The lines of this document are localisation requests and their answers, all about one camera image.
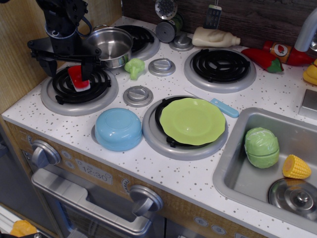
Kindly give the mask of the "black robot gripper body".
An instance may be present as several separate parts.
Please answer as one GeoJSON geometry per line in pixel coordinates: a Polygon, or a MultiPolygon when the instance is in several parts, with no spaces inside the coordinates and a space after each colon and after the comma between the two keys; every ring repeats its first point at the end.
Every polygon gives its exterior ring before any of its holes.
{"type": "Polygon", "coordinates": [[[54,65],[58,61],[101,64],[101,49],[82,39],[76,32],[66,38],[52,36],[27,43],[31,56],[41,66],[54,65]]]}

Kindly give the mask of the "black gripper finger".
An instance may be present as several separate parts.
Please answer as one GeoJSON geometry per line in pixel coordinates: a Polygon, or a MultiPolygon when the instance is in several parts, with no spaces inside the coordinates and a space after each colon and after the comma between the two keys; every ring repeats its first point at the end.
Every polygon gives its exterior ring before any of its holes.
{"type": "Polygon", "coordinates": [[[38,56],[37,61],[48,76],[56,76],[57,56],[38,56]]]}
{"type": "Polygon", "coordinates": [[[97,68],[97,59],[82,59],[81,61],[81,78],[86,81],[90,78],[92,72],[97,68]]]}

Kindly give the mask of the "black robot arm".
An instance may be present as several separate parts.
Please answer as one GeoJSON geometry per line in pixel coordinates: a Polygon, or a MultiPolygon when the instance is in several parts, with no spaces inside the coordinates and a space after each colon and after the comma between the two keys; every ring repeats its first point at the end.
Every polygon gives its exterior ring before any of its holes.
{"type": "Polygon", "coordinates": [[[101,65],[102,52],[88,43],[88,34],[78,30],[80,21],[92,29],[85,18],[88,3],[83,0],[38,0],[37,4],[44,13],[48,36],[27,43],[31,56],[50,77],[56,76],[58,60],[80,63],[82,80],[88,80],[93,70],[101,65]]]}

